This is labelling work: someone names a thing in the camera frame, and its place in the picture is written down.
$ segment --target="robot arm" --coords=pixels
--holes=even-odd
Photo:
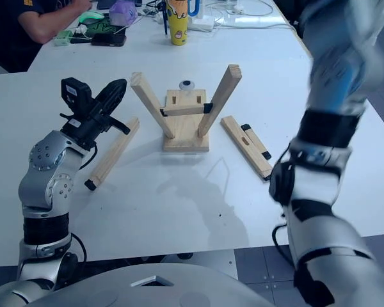
[[[314,1],[301,19],[314,63],[307,110],[269,192],[284,209],[295,286],[312,306],[384,306],[384,273],[332,205],[365,100],[384,77],[373,37],[384,1]]]
[[[57,289],[77,268],[71,244],[68,211],[73,181],[84,156],[97,148],[95,138],[113,125],[128,134],[129,128],[110,117],[124,97],[125,79],[109,83],[95,98],[87,84],[74,78],[61,81],[61,96],[73,115],[50,132],[29,154],[29,169],[19,186],[24,216],[20,242],[19,284],[12,293],[31,302]]]

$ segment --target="yellow tumbler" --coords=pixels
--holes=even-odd
[[[199,12],[199,0],[195,0],[195,10],[191,12],[190,0],[166,0],[166,13],[168,15],[171,42],[176,46],[186,43],[186,29],[188,28],[188,15],[195,16]]]

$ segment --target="white table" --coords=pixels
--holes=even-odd
[[[270,26],[285,23],[273,1],[266,2],[275,9],[271,15],[259,17],[262,24]],[[243,0],[242,3],[248,12],[268,12],[268,8],[257,0]],[[89,43],[57,47],[50,41],[41,48],[29,71],[88,69],[112,65],[124,69],[132,61],[142,63],[143,67],[153,67],[162,62],[169,67],[180,67],[185,63],[237,63],[241,60],[308,58],[291,29],[220,29],[214,33],[188,31],[187,44],[177,47],[171,44],[169,35],[164,35],[163,28],[162,24],[145,17],[127,29],[127,41],[121,48],[92,46]]]
[[[96,95],[111,80],[142,70],[163,103],[166,90],[176,89],[183,79],[193,80],[212,97],[226,69],[220,63],[169,67],[163,77],[164,64],[129,62],[98,70],[0,75],[0,265],[17,263],[22,238],[17,188],[28,168],[28,152],[65,123],[58,113],[69,114],[60,97],[60,79],[76,77]],[[274,163],[298,129],[310,63],[239,64],[242,81],[212,126],[211,150],[205,154],[162,152],[162,130],[127,89],[113,115],[122,121],[138,116],[137,135],[103,185],[91,193],[83,182],[116,138],[114,129],[101,134],[98,157],[75,181],[70,229],[84,240],[89,260],[272,245],[271,231],[282,222],[280,206],[225,133],[220,118],[232,114],[239,123],[249,123]],[[334,210],[361,235],[384,233],[384,123],[371,106],[352,146],[355,152]],[[284,232],[279,241],[287,243]]]

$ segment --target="smartphone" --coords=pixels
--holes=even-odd
[[[127,37],[125,35],[97,33],[92,38],[91,44],[96,46],[121,47],[124,45],[126,39]]]

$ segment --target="wooden plank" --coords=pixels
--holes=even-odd
[[[233,116],[221,119],[221,124],[228,132],[229,136],[234,140],[238,147],[242,150],[246,158],[252,164],[255,171],[265,180],[270,180],[272,167],[263,157],[259,149],[253,144],[249,137],[243,132],[237,124]]]
[[[250,125],[248,123],[246,123],[246,124],[242,125],[241,128],[244,131],[244,133],[246,133],[248,138],[250,138],[250,141],[252,141],[252,143],[257,147],[257,149],[260,150],[263,157],[266,160],[269,160],[271,158],[271,154],[268,152],[266,147],[263,145],[262,141],[259,139],[259,137],[256,135],[256,133],[250,127]]]
[[[180,105],[169,105],[161,109],[166,116],[180,116],[180,115],[194,115],[194,114],[203,114],[204,105],[190,105],[190,106],[180,106]]]
[[[205,114],[199,123],[198,137],[201,138],[208,133],[216,117],[218,117],[226,101],[241,79],[242,72],[239,65],[229,65],[211,100],[213,104],[212,111]]]
[[[166,106],[195,106],[206,102],[205,90],[168,90]],[[202,114],[167,117],[166,121],[175,131],[173,139],[164,138],[164,151],[167,152],[207,152],[209,136],[198,138],[198,126]]]
[[[127,135],[120,132],[120,135],[114,141],[111,148],[102,157],[98,165],[92,171],[90,178],[85,182],[85,186],[90,190],[94,191],[98,186],[100,186],[101,183],[103,183],[115,163],[121,157],[122,152],[124,152],[125,148],[138,131],[140,121],[137,117],[135,117],[126,123],[126,126],[130,128],[130,133]]]
[[[132,74],[131,87],[144,106],[148,109],[149,113],[151,113],[151,115],[155,118],[158,125],[161,126],[165,136],[168,138],[174,138],[175,131],[170,128],[165,117],[162,116],[159,110],[161,108],[159,100],[141,72],[135,72]]]

